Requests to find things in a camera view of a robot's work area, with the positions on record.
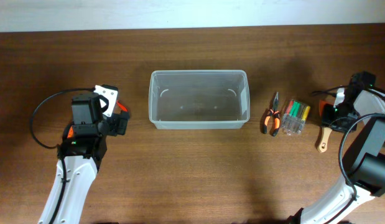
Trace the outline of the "small orange-handled cutters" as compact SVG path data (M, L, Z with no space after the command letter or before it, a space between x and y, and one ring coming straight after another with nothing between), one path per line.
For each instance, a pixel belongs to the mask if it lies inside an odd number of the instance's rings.
M125 111L125 112L128 112L128 109L122 105L119 100L116 102L117 106L122 110L122 111Z

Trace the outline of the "orange scraper wooden handle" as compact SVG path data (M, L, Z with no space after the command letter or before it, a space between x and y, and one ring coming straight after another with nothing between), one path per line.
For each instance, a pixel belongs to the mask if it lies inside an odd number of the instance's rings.
M329 127L332 122L333 117L333 105L325 100L319 101L319 114L321 117L321 131L320 131L320 142L317 146L318 152L325 152L328 147L328 139L332 132L332 129Z

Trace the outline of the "orange perforated cylinder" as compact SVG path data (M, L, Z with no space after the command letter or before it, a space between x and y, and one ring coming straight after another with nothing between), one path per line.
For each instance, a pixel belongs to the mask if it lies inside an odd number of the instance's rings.
M72 138L73 135L74 135L73 127L71 126L70 129L68 130L67 139L68 139L68 138Z

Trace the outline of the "orange black long-nose pliers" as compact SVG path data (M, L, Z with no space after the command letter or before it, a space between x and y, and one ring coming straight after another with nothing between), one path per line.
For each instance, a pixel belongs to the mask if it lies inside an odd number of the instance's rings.
M272 103L270 104L269 109L267 110L264 118L264 122L262 124L262 132L264 134L268 131L268 122L271 118L274 118L274 127L272 129L271 136L276 137L279 132L279 128L281 125L280 111L278 110L279 106L279 93L275 92L274 97L272 99Z

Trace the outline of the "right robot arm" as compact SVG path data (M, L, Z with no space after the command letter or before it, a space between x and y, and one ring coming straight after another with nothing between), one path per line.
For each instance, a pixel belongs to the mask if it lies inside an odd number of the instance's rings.
M334 103L321 101L319 152L327 150L331 132L343 133L338 165L341 175L323 196L301 208L288 223L342 223L354 209L385 194L385 91L376 88L376 76L363 71L349 84L325 90Z

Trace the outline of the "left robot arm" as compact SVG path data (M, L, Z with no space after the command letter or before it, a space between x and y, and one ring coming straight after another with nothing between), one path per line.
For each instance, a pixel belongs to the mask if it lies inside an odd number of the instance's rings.
M110 100L98 93L72 98L73 121L57 146L55 180L39 223L79 223L88 191L107 151L108 136L124 135L130 119L126 108L105 115Z

